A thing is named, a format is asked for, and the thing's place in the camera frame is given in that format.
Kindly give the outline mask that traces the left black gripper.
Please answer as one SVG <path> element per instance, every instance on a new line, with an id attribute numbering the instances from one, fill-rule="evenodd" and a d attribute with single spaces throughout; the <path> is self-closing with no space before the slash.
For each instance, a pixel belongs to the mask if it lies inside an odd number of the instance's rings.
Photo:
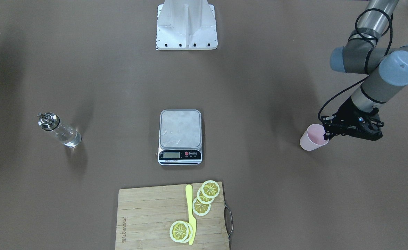
<path id="1" fill-rule="evenodd" d="M 384 122 L 379 116 L 379 108 L 372 108 L 371 112 L 363 112 L 355 106 L 349 97 L 332 116 L 321 116 L 324 127 L 323 138 L 330 141 L 335 136 L 351 136 L 370 141 L 377 141 L 383 137 L 381 128 Z"/>

